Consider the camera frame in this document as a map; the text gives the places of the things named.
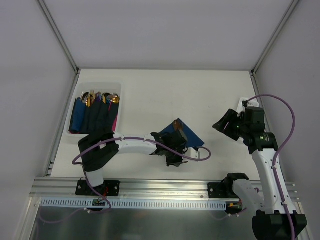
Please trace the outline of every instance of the white bin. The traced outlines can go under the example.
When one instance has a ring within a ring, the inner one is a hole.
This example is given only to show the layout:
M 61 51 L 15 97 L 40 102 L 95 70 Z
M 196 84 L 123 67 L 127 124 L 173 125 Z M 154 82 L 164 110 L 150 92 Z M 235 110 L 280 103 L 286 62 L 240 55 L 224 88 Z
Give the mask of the white bin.
M 117 124 L 115 127 L 115 131 L 118 131 L 119 128 L 119 120 L 121 117 L 121 108 L 122 108 L 122 101 L 121 101 L 121 96 L 122 96 L 122 84 L 120 82 L 115 82 L 115 81 L 103 81 L 103 82 L 80 82 L 75 86 L 74 93 L 72 96 L 72 100 L 69 106 L 68 114 L 66 116 L 66 121 L 64 124 L 64 134 L 68 137 L 73 137 L 73 138 L 84 138 L 87 136 L 87 134 L 71 134 L 69 132 L 69 127 L 70 127 L 70 121 L 71 121 L 71 115 L 72 111 L 74 109 L 74 104 L 76 98 L 81 97 L 81 94 L 83 92 L 89 92 L 90 90 L 94 90 L 95 93 L 101 92 L 103 93 L 110 93 L 110 94 L 118 94 L 120 97 L 120 103 L 119 103 L 119 110 L 118 110 L 118 115 L 117 115 Z

